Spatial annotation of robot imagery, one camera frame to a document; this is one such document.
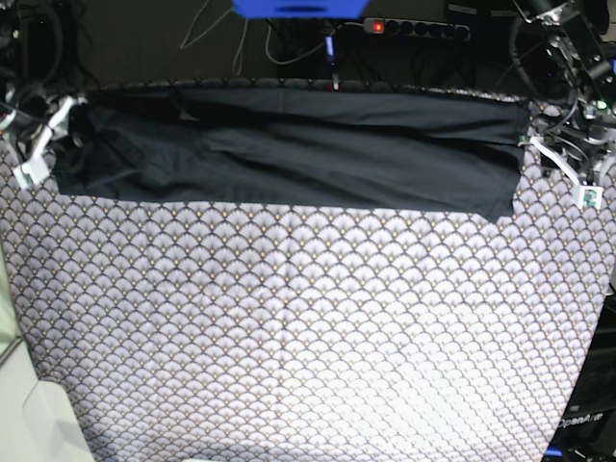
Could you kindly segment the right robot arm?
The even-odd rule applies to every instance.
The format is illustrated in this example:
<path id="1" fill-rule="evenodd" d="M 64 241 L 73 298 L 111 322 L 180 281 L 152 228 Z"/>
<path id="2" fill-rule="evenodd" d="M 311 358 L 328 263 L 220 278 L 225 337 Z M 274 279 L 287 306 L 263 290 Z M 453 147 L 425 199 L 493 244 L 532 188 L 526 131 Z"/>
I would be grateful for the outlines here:
<path id="1" fill-rule="evenodd" d="M 1 3 L 1 137 L 19 156 L 59 108 L 67 89 L 98 79 L 79 58 L 84 1 Z"/>

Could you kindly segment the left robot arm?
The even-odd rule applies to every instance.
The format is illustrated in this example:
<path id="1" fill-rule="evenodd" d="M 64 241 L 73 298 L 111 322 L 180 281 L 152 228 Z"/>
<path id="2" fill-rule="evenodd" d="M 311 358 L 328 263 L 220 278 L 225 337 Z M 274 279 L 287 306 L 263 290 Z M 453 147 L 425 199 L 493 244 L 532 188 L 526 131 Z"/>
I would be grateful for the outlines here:
<path id="1" fill-rule="evenodd" d="M 576 185 L 598 187 L 615 166 L 615 70 L 575 1 L 516 1 L 520 17 L 509 37 L 509 54 L 529 92 L 558 115 L 541 112 L 527 143 L 546 159 L 544 171 L 560 169 Z M 567 86 L 549 100 L 522 65 L 517 51 L 523 25 L 548 34 L 544 48 Z"/>

